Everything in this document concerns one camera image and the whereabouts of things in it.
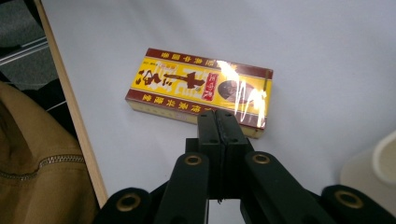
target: packaged box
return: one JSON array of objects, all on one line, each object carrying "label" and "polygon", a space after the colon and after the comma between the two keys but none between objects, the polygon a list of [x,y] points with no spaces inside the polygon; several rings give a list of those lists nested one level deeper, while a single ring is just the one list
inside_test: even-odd
[{"label": "packaged box", "polygon": [[267,68],[148,49],[125,100],[134,110],[190,123],[205,110],[227,110],[244,135],[259,138],[272,78]]}]

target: yellow box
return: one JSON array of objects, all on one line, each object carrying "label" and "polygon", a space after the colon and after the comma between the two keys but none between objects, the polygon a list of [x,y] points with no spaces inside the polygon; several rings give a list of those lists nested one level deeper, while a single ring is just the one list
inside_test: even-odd
[{"label": "yellow box", "polygon": [[134,110],[190,123],[205,110],[227,110],[246,136],[259,138],[272,78],[267,68],[148,49],[125,100]]}]

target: black object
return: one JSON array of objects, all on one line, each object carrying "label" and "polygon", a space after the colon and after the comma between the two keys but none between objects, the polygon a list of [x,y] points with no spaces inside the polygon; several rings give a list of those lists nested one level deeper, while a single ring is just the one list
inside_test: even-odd
[{"label": "black object", "polygon": [[396,223],[358,190],[304,189],[271,154],[254,151],[235,117],[223,110],[198,117],[169,181],[153,192],[124,189],[94,223],[207,223],[208,200],[240,199],[246,223]]}]

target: brown jacket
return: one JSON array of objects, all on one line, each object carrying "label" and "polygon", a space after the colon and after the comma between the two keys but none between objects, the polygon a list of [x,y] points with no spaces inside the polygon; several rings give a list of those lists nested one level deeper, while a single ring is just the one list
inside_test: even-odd
[{"label": "brown jacket", "polygon": [[78,141],[0,82],[0,223],[92,223],[97,211]]}]

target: white table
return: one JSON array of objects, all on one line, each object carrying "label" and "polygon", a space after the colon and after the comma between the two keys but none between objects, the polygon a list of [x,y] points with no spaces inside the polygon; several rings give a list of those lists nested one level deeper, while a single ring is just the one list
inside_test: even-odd
[{"label": "white table", "polygon": [[[252,144],[318,194],[339,182],[348,159],[396,130],[395,1],[42,4],[101,205],[120,189],[156,189],[196,137],[195,125],[125,102],[147,48],[274,69],[267,128]],[[242,222],[235,201],[213,202],[209,214],[210,223]]]}]

